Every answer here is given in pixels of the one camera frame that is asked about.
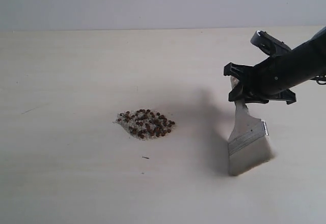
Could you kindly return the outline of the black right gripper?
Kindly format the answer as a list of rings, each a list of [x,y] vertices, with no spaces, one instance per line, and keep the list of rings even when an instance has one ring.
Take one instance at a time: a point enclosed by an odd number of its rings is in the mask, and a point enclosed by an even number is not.
[[[234,85],[228,101],[267,104],[270,100],[296,101],[290,88],[325,74],[325,29],[284,55],[265,59],[255,66],[228,63],[223,76],[242,80]]]

